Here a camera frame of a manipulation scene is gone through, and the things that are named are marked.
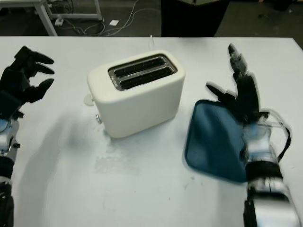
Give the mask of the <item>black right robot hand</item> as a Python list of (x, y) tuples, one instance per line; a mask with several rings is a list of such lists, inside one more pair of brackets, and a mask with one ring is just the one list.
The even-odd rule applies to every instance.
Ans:
[(247, 63), (234, 44), (230, 43), (228, 45), (228, 52), (230, 66), (233, 70), (233, 79), (237, 88), (235, 95), (229, 91), (224, 91), (213, 83), (206, 83), (206, 87), (217, 97), (217, 101), (232, 113), (239, 123), (257, 122), (260, 118), (260, 113), (254, 76), (248, 72)]

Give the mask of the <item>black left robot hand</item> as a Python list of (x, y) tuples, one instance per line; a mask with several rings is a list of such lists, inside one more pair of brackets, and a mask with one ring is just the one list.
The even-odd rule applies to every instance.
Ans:
[(27, 46), (22, 46), (14, 58), (14, 62), (4, 70), (1, 76), (1, 92), (7, 93), (21, 104), (42, 99), (54, 79), (46, 79), (35, 87), (30, 85), (30, 78), (39, 72), (53, 75), (54, 71), (48, 65), (54, 64), (54, 60)]

